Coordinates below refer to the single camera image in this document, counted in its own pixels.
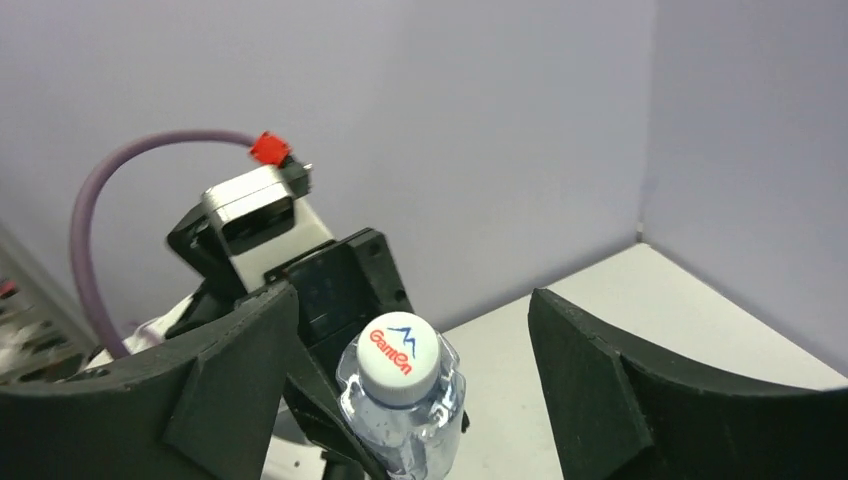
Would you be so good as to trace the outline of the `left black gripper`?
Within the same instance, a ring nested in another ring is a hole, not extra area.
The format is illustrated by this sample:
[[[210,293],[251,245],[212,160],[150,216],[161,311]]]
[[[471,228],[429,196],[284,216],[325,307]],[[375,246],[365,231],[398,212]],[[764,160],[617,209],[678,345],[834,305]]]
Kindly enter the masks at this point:
[[[358,475],[392,479],[348,426],[337,368],[365,326],[389,312],[413,313],[384,235],[366,228],[268,271],[267,285],[291,284],[298,330],[288,338],[284,400],[306,438]]]

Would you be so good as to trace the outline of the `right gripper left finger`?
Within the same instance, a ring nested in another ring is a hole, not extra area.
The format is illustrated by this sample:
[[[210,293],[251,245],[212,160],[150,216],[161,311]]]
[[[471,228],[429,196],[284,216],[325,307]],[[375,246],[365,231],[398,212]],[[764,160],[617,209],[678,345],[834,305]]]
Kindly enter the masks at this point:
[[[1,390],[5,479],[257,479],[283,391],[295,290],[93,373]]]

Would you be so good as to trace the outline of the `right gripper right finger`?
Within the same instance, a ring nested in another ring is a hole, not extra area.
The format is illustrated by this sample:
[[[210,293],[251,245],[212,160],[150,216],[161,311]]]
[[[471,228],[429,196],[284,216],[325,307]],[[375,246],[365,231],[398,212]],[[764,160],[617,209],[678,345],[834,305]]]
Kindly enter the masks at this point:
[[[847,392],[679,355],[548,289],[528,330],[567,479],[843,479]]]

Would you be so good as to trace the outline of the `white Ganten bottle cap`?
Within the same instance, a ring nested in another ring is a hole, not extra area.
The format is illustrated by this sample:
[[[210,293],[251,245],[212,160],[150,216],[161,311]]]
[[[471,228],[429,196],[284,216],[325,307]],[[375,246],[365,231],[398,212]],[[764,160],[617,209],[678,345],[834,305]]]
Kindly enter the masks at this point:
[[[389,312],[369,322],[356,345],[363,390],[392,408],[413,405],[428,395],[439,376],[441,344],[423,318]]]

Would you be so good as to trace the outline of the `small clear water bottle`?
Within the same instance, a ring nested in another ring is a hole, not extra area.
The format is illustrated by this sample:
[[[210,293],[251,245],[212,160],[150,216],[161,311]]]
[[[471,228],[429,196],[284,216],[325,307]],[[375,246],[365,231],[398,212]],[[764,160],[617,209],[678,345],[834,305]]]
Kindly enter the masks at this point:
[[[464,424],[466,379],[460,357],[441,335],[434,386],[408,406],[388,406],[363,387],[356,348],[359,336],[345,349],[337,368],[338,400],[343,418],[380,461],[392,479],[444,479],[454,464]]]

